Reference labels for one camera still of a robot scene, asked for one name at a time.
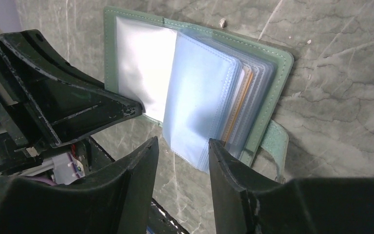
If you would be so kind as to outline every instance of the screw hole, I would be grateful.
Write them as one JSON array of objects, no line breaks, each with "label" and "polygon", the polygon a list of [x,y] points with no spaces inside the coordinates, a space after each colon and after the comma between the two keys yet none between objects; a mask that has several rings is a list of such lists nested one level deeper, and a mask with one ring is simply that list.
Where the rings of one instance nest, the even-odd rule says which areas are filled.
[{"label": "screw hole", "polygon": [[40,40],[40,41],[44,41],[44,38],[42,38],[41,35],[39,35],[38,33],[35,34],[35,36],[38,38],[38,40]]}]

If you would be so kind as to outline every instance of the gray marble surface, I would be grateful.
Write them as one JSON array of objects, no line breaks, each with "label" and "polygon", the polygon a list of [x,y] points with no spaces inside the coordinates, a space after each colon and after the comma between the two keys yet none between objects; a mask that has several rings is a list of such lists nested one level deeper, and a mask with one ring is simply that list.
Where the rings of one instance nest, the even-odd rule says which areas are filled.
[{"label": "gray marble surface", "polygon": [[[17,0],[24,29],[39,29],[72,65],[103,80],[103,13],[113,5],[217,26],[295,56],[273,118],[290,136],[287,180],[374,176],[374,0]],[[210,180],[172,153],[141,120],[95,139],[115,158],[159,136],[154,198],[191,233],[215,233]],[[261,152],[253,168],[274,177]]]}]

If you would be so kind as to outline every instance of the white fabric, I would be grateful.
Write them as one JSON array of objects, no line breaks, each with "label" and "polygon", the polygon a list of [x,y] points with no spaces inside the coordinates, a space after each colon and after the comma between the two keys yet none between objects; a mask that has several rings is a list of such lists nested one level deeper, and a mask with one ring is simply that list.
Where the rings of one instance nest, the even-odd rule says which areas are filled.
[{"label": "white fabric", "polygon": [[163,122],[177,32],[117,17],[116,35],[118,93]]}]

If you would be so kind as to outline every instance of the open wallet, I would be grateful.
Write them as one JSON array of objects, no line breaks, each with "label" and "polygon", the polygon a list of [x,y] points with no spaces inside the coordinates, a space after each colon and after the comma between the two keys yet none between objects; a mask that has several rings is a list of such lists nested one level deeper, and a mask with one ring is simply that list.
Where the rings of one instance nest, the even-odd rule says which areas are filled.
[{"label": "open wallet", "polygon": [[142,103],[171,150],[208,172],[219,139],[250,166],[261,145],[282,177],[288,135],[270,120],[290,53],[225,31],[143,12],[104,10],[105,88]]}]

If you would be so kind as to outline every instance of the robotic claw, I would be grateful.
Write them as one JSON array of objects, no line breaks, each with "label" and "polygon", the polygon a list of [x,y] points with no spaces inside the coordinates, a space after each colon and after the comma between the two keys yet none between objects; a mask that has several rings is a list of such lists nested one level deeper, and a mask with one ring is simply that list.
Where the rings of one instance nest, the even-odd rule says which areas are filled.
[{"label": "robotic claw", "polygon": [[[188,232],[151,198],[153,137],[115,161],[90,137],[139,116],[37,30],[0,34],[0,233]],[[374,178],[269,180],[209,142],[219,234],[374,233]]]}]

